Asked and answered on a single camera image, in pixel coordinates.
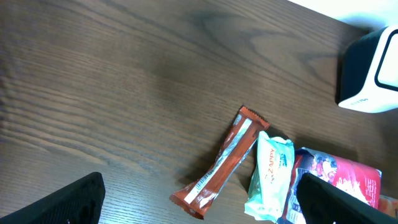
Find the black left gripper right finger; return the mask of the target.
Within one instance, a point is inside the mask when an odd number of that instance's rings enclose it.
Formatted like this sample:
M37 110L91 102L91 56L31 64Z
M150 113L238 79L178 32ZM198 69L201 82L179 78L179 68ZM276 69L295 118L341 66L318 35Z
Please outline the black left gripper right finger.
M397 224L395 218L310 173L298 182L297 199L307 224Z

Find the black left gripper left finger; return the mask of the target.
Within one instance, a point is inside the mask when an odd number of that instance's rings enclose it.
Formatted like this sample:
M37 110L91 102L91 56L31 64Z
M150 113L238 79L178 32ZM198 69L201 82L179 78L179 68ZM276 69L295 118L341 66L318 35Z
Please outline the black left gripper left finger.
M92 172L1 218L1 224L97 224L105 198L103 176Z

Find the red purple pad package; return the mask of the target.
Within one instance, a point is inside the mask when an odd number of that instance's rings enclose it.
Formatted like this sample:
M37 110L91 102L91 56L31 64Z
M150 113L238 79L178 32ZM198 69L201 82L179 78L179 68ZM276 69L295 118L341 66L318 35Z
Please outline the red purple pad package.
M296 194L297 184L307 172L373 208L378 208L381 171L358 162L302 147L295 151L290 187L284 212L278 219L278 223L305 223Z

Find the small orange tissue pack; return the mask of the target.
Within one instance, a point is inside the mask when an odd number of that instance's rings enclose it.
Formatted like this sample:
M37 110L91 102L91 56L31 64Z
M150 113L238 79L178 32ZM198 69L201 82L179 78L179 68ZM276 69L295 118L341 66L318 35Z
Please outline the small orange tissue pack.
M378 210L382 213L397 219L398 216L398 199L391 198L385 195L380 195Z

